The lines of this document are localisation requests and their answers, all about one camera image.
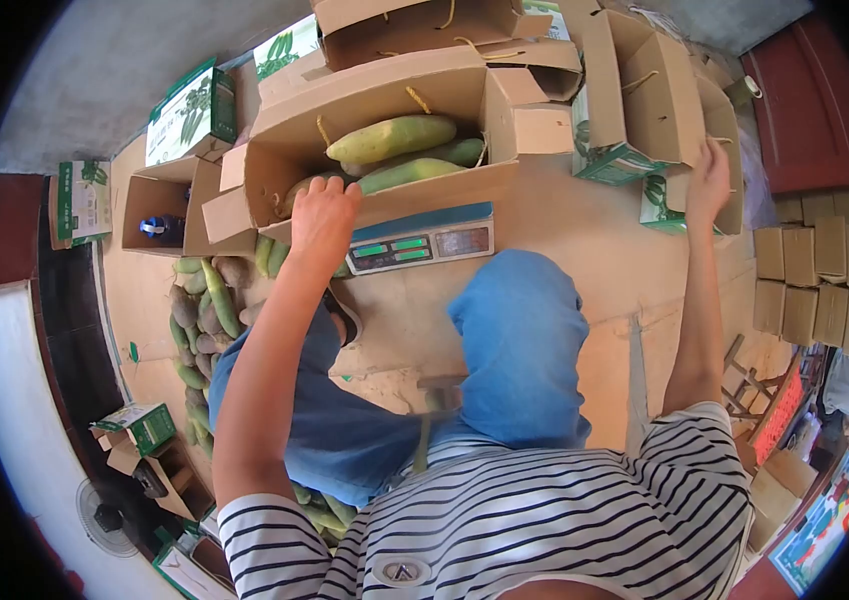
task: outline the person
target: person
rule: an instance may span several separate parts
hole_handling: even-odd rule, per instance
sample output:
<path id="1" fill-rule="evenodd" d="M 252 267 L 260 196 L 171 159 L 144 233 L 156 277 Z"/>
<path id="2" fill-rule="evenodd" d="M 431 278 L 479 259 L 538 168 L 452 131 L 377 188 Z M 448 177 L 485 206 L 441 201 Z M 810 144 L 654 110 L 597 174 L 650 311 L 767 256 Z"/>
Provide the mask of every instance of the person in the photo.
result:
<path id="1" fill-rule="evenodd" d="M 298 192 L 294 246 L 210 386 L 214 492 L 240 597 L 727 596 L 753 509 L 720 403 L 712 224 L 728 158 L 712 139 L 701 155 L 678 352 L 635 457 L 584 449 L 581 298 L 533 252 L 503 250 L 448 306 L 469 373 L 459 412 L 423 427 L 341 390 L 328 370 L 361 326 L 326 287 L 361 193 L 334 176 Z M 361 507 L 334 556 L 292 480 Z"/>

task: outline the yellow rope handle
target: yellow rope handle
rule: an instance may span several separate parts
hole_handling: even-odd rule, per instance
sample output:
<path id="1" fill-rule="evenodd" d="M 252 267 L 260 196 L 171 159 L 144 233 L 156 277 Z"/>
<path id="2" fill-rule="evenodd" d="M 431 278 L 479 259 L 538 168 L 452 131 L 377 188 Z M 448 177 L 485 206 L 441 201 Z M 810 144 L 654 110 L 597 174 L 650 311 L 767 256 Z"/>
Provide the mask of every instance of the yellow rope handle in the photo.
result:
<path id="1" fill-rule="evenodd" d="M 411 96 L 414 101 L 418 103 L 418 106 L 421 107 L 421 110 L 423 110 L 426 114 L 431 114 L 431 109 L 427 107 L 427 104 L 424 103 L 423 100 L 421 100 L 421 97 L 418 96 L 418 92 L 416 92 L 413 87 L 407 85 L 404 88 L 404 91 L 408 92 L 408 95 Z"/>
<path id="2" fill-rule="evenodd" d="M 655 75 L 658 75 L 658 71 L 651 71 L 650 73 L 648 73 L 647 75 L 645 75 L 642 78 L 639 78 L 638 80 L 631 81 L 630 83 L 625 83 L 624 85 L 621 86 L 621 91 L 634 90 L 635 88 L 637 88 L 638 86 L 640 86 L 641 84 L 646 82 L 648 79 L 654 77 Z"/>
<path id="3" fill-rule="evenodd" d="M 458 36 L 455 35 L 454 41 L 455 42 L 457 42 L 457 41 L 458 42 L 465 42 L 468 46 L 471 47 L 472 50 L 474 50 L 474 52 L 478 53 L 479 57 L 483 58 L 485 61 L 493 61 L 495 59 L 509 59 L 510 57 L 513 57 L 513 56 L 516 57 L 518 55 L 520 56 L 520 55 L 524 54 L 523 50 L 519 50 L 517 52 L 511 52 L 511 53 L 508 53 L 508 54 L 481 54 L 481 51 L 478 50 L 478 47 L 474 45 L 474 42 L 472 42 L 470 39 L 467 39 L 466 37 L 462 37 L 460 35 L 458 35 Z"/>
<path id="4" fill-rule="evenodd" d="M 318 115 L 318 131 L 321 132 L 321 137 L 324 138 L 324 145 L 328 148 L 331 147 L 331 138 L 327 136 L 327 131 L 324 130 L 324 126 L 321 123 L 322 116 Z"/>
<path id="5" fill-rule="evenodd" d="M 445 27 L 447 27 L 448 25 L 450 25 L 450 24 L 451 24 L 451 21 L 453 21 L 453 20 L 454 20 L 454 0 L 451 0 L 451 13 L 447 16 L 447 22 L 446 22 L 446 23 L 444 23 L 444 24 L 443 24 L 441 27 L 439 27 L 438 29 L 444 29 Z"/>

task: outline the striped shirt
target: striped shirt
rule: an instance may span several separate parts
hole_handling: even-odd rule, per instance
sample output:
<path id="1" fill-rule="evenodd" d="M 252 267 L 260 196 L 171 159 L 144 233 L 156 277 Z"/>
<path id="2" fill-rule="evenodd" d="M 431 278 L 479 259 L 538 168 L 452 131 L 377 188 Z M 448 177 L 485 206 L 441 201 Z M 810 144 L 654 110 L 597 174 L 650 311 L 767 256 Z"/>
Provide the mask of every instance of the striped shirt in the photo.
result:
<path id="1" fill-rule="evenodd" d="M 358 513 L 333 557 L 291 500 L 229 503 L 221 539 L 241 598 L 495 598 L 541 579 L 724 598 L 753 518 L 715 402 L 653 420 L 638 458 L 468 438 L 428 461 Z"/>

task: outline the gray wall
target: gray wall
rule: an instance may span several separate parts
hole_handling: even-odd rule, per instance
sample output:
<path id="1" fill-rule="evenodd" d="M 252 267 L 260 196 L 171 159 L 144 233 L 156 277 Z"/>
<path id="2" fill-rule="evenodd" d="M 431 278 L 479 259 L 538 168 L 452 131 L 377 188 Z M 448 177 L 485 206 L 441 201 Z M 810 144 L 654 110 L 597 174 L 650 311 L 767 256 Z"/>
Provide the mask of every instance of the gray wall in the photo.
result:
<path id="1" fill-rule="evenodd" d="M 181 75 L 214 55 L 238 57 L 308 13 L 308 0 L 76 0 L 11 100 L 0 173 L 111 157 Z"/>

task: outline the water bottle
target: water bottle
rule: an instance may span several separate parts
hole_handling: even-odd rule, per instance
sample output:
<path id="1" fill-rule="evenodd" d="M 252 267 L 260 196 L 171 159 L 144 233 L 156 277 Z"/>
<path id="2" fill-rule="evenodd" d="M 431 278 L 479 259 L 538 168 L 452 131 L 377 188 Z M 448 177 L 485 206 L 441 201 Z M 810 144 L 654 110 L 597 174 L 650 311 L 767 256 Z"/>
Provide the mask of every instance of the water bottle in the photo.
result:
<path id="1" fill-rule="evenodd" d="M 164 246 L 184 245 L 184 219 L 175 215 L 151 217 L 141 222 L 141 230 Z"/>

